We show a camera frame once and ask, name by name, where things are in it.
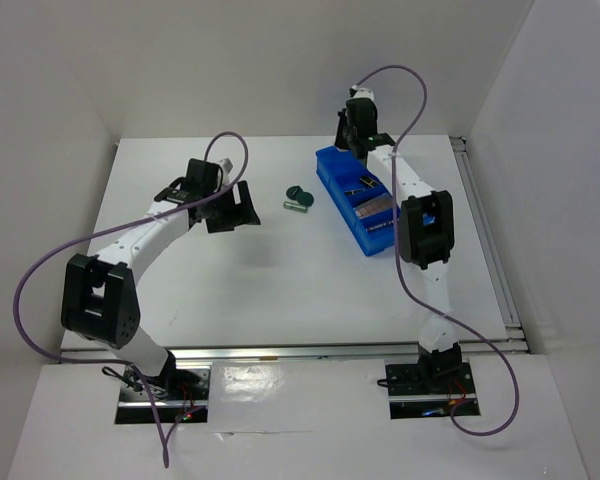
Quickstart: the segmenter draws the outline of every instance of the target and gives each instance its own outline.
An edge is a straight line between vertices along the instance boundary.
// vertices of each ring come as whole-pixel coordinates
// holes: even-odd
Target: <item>blue plastic organizer box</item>
[[[358,218],[355,208],[381,195],[390,195],[387,188],[378,178],[367,170],[349,151],[341,152],[336,147],[327,147],[316,152],[318,159],[318,176],[326,187],[333,202],[340,210],[344,221],[358,241],[366,256],[375,255],[393,245],[393,228],[391,225],[377,230],[367,231],[368,228],[390,222],[391,209],[375,215]],[[369,176],[378,182],[373,188],[365,188],[360,183],[360,177]],[[344,192],[362,190],[347,196]]]

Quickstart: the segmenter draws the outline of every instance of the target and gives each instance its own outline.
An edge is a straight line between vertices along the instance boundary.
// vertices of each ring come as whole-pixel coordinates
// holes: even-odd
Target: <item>cable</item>
[[[422,105],[420,107],[420,110],[416,114],[413,121],[409,124],[409,126],[398,137],[398,140],[396,140],[396,144],[393,146],[393,155],[391,156],[391,193],[393,195],[393,205],[392,205],[393,241],[394,241],[394,253],[395,253],[396,271],[398,273],[398,279],[400,280],[402,289],[405,291],[407,296],[413,302],[415,302],[416,304],[425,308],[426,310],[429,310],[430,312],[441,316],[445,320],[448,320],[451,323],[453,323],[461,328],[464,328],[466,331],[468,331],[472,335],[476,336],[481,342],[488,345],[495,353],[497,353],[498,356],[504,362],[505,366],[507,367],[507,370],[509,371],[509,375],[511,375],[511,382],[513,383],[514,402],[513,402],[513,410],[511,411],[511,415],[509,415],[509,418],[502,425],[494,428],[493,430],[488,430],[486,432],[476,432],[474,430],[469,430],[468,428],[465,428],[462,425],[460,425],[455,418],[455,412],[458,409],[458,407],[463,405],[468,400],[465,400],[465,402],[456,403],[455,406],[451,409],[451,413],[450,413],[451,421],[461,432],[466,433],[467,435],[475,436],[475,437],[489,437],[491,435],[500,433],[503,430],[505,430],[507,427],[509,427],[509,425],[511,425],[513,420],[518,415],[518,410],[520,408],[520,387],[518,385],[518,378],[516,377],[516,373],[513,371],[513,367],[511,366],[511,363],[509,363],[509,360],[507,359],[507,357],[504,355],[504,353],[502,353],[502,351],[500,351],[500,349],[491,340],[486,338],[484,335],[482,335],[480,332],[478,332],[474,328],[470,327],[466,323],[461,322],[460,320],[452,317],[451,315],[446,314],[443,311],[429,305],[427,302],[420,300],[418,297],[416,297],[411,292],[411,290],[407,286],[407,282],[404,279],[404,275],[402,273],[402,264],[401,264],[401,260],[400,260],[400,253],[398,252],[398,245],[400,244],[400,242],[399,242],[400,238],[399,238],[399,232],[398,232],[398,203],[396,201],[396,198],[397,198],[396,194],[398,191],[398,179],[396,178],[396,155],[398,153],[398,147],[400,146],[400,143],[402,142],[404,137],[407,136],[407,134],[411,131],[411,129],[414,127],[414,125],[418,122],[418,120],[420,120],[420,117],[422,116],[422,113],[424,112],[424,109],[427,106],[427,100],[429,97],[429,93],[427,91],[427,85],[425,84],[422,77],[418,74],[418,72],[416,72],[415,70],[413,70],[409,67],[405,67],[403,65],[387,65],[385,67],[378,68],[377,70],[374,70],[373,72],[371,72],[370,74],[368,74],[367,76],[362,78],[362,80],[360,80],[356,85],[361,85],[363,82],[367,81],[369,78],[373,77],[375,74],[380,73],[384,70],[390,70],[390,69],[404,70],[405,72],[413,75],[418,80],[418,82],[420,82],[420,86],[422,87],[422,93],[423,93]]]
[[[125,365],[125,366],[130,366],[134,372],[136,373],[136,375],[138,376],[138,378],[140,379],[140,381],[142,382],[142,385],[144,386],[144,390],[147,392],[147,396],[149,397],[149,403],[151,404],[151,412],[153,414],[153,419],[156,423],[156,427],[158,428],[158,435],[160,437],[160,443],[162,444],[162,460],[164,462],[164,466],[165,468],[169,468],[169,451],[167,448],[167,442],[168,442],[168,437],[165,437],[164,435],[164,431],[162,430],[162,423],[160,422],[160,416],[158,415],[158,409],[156,407],[156,403],[155,403],[155,398],[153,396],[153,393],[151,392],[151,388],[149,387],[149,382],[147,382],[147,379],[145,378],[145,376],[142,374],[142,372],[140,372],[139,369],[137,369],[135,366],[130,365],[128,362],[125,362],[124,360],[118,360],[118,359],[112,359],[112,360],[88,360],[88,359],[82,359],[82,358],[71,358],[71,357],[64,357],[62,355],[58,355],[52,352],[48,352],[47,350],[45,350],[44,348],[40,347],[39,345],[37,345],[29,336],[29,334],[27,334],[26,330],[24,329],[24,326],[22,324],[22,318],[20,315],[20,301],[21,301],[21,297],[22,297],[22,291],[24,290],[25,285],[27,284],[27,282],[29,281],[29,278],[31,278],[31,276],[36,272],[36,270],[38,270],[38,268],[40,268],[45,262],[47,262],[49,259],[53,258],[54,256],[56,256],[57,254],[59,254],[60,252],[63,252],[64,250],[71,248],[75,245],[78,245],[80,243],[83,242],[87,242],[89,240],[93,240],[95,238],[100,238],[100,237],[104,237],[106,235],[111,235],[112,233],[117,233],[120,232],[122,230],[127,230],[129,228],[134,228],[140,225],[145,225],[147,223],[150,222],[154,222],[156,220],[159,220],[161,218],[164,217],[168,217],[169,215],[173,215],[174,213],[178,213],[181,212],[182,210],[186,210],[189,208],[195,208],[195,207],[200,207],[206,203],[211,202],[212,200],[215,200],[216,198],[224,195],[227,192],[230,192],[231,189],[233,189],[234,185],[236,183],[238,183],[240,181],[240,179],[242,178],[242,176],[244,175],[245,170],[247,169],[247,165],[249,164],[249,148],[247,147],[247,142],[245,142],[244,138],[242,138],[242,136],[240,136],[238,133],[235,132],[231,132],[231,131],[225,131],[225,132],[221,132],[219,134],[217,134],[215,137],[213,137],[211,139],[211,141],[209,142],[209,145],[207,146],[207,149],[204,153],[204,161],[206,162],[207,159],[209,158],[209,153],[211,152],[211,148],[213,147],[213,145],[220,139],[223,137],[235,137],[238,139],[238,141],[242,144],[242,147],[244,148],[244,163],[242,164],[242,168],[240,169],[240,171],[238,172],[238,175],[236,176],[235,179],[233,179],[231,182],[229,182],[227,184],[227,186],[225,188],[223,188],[222,190],[209,195],[208,197],[202,198],[200,200],[196,200],[195,202],[191,202],[191,203],[187,203],[184,205],[180,205],[176,208],[173,208],[171,210],[167,210],[166,212],[162,212],[159,213],[157,215],[153,215],[151,217],[144,217],[141,218],[139,220],[134,220],[133,222],[129,222],[129,223],[125,223],[122,225],[118,225],[117,227],[111,227],[111,228],[107,228],[105,230],[101,230],[100,232],[95,232],[92,233],[90,235],[85,235],[84,237],[79,237],[76,238],[74,240],[71,240],[69,242],[63,243],[62,245],[54,248],[53,250],[47,252],[46,254],[44,254],[42,257],[40,257],[36,262],[33,263],[33,265],[31,265],[29,267],[29,269],[24,273],[24,275],[22,276],[22,278],[20,279],[20,281],[18,282],[18,285],[16,287],[16,291],[13,295],[13,321],[16,325],[16,329],[18,330],[18,333],[20,334],[20,336],[22,337],[22,340],[24,340],[24,342],[36,353],[38,353],[39,355],[42,355],[43,357],[46,357],[50,360],[56,361],[56,362],[60,362],[60,363],[78,363],[78,364],[116,364],[116,365]]]

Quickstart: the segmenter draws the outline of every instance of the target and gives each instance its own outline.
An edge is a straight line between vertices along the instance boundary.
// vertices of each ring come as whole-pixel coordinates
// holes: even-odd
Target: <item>robotic arm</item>
[[[218,164],[191,159],[186,176],[156,195],[145,216],[154,217],[219,191],[229,183],[231,169],[228,159]],[[209,233],[259,225],[247,182],[238,182],[237,187],[239,204],[230,191],[203,206],[133,228],[93,256],[71,258],[65,274],[62,326],[134,364],[166,394],[177,394],[182,383],[197,385],[197,378],[191,378],[194,374],[177,370],[174,355],[140,328],[136,285],[173,241],[202,220]]]
[[[413,281],[421,284],[425,301],[448,312],[451,307],[447,263],[455,243],[451,194],[436,191],[423,181],[399,152],[393,152],[394,140],[386,133],[378,133],[378,109],[371,90],[353,86],[349,94],[345,108],[338,112],[335,146],[350,150],[389,189],[391,159],[395,155],[395,200],[400,205],[396,248],[408,263],[407,271]],[[437,315],[428,315],[420,328],[418,343],[419,364],[426,378],[435,380],[462,365],[453,326]]]

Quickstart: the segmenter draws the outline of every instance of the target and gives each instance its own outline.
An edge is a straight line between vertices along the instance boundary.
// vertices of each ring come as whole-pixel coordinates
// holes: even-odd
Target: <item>small item in tray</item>
[[[293,210],[294,212],[300,213],[307,213],[307,210],[309,210],[309,207],[305,207],[304,205],[295,202],[284,202],[282,206],[287,210]]]
[[[377,181],[375,181],[369,175],[363,175],[358,180],[360,180],[360,183],[363,184],[367,188],[373,188],[373,187],[377,187],[378,185],[380,185]]]
[[[295,200],[300,193],[302,193],[300,185],[294,185],[293,187],[287,188],[287,198],[289,200]]]
[[[305,207],[310,207],[313,205],[313,195],[311,195],[309,192],[300,192],[298,195],[296,195],[296,202]]]
[[[379,197],[372,198],[356,207],[356,216],[359,219],[370,217],[376,213],[384,212],[391,208],[391,195],[383,193]]]
[[[345,197],[350,197],[351,195],[355,195],[356,193],[364,192],[364,188],[356,188],[355,190],[347,190],[344,192]]]
[[[378,225],[373,225],[369,228],[366,228],[365,230],[367,232],[373,232],[375,230],[380,230],[381,228],[390,227],[391,225],[393,225],[393,220],[389,220],[388,222],[382,222],[382,223],[379,223]]]

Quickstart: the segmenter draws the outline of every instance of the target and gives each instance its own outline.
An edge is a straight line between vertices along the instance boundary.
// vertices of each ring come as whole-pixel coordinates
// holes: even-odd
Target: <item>white wall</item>
[[[105,124],[124,137],[326,135],[373,68],[422,73],[419,133],[466,134],[530,0],[42,0]],[[384,130],[415,113],[414,80],[379,87]]]
[[[469,153],[526,331],[600,479],[600,0],[536,0]]]
[[[113,158],[109,133],[39,13],[26,0],[0,0],[0,478],[41,363],[13,326],[13,290],[41,254],[92,228]],[[49,348],[60,338],[63,260],[25,295],[27,329]]]

